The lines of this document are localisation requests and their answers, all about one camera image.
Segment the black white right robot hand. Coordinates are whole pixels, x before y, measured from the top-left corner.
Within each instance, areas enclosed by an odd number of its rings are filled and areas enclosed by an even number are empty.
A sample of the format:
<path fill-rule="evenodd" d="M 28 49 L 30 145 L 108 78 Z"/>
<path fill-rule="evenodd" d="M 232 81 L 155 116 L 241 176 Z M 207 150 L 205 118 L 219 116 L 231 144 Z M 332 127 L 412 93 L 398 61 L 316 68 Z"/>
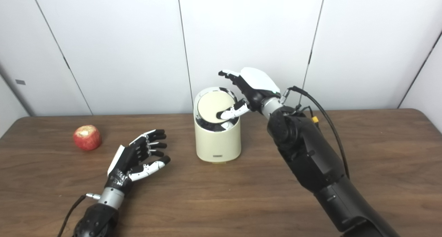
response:
<path fill-rule="evenodd" d="M 218 73 L 231 80 L 244 95 L 242 100 L 230 108 L 216 113 L 217 119 L 227 121 L 240 117 L 249 111 L 259 112 L 267 120 L 283 104 L 280 102 L 281 91 L 276 83 L 262 70 L 245 67 L 240 72 L 223 69 Z"/>

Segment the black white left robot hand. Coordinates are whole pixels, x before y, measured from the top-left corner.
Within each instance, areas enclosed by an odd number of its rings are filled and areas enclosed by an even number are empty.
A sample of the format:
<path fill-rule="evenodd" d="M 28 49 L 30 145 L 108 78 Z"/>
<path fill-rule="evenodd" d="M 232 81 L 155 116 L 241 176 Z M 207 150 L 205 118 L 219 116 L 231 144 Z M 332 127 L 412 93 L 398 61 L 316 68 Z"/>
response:
<path fill-rule="evenodd" d="M 170 161 L 161 149 L 167 148 L 164 129 L 142 133 L 127 146 L 120 145 L 107 171 L 105 188 L 116 189 L 125 196 L 134 182 L 147 178 L 164 168 Z"/>

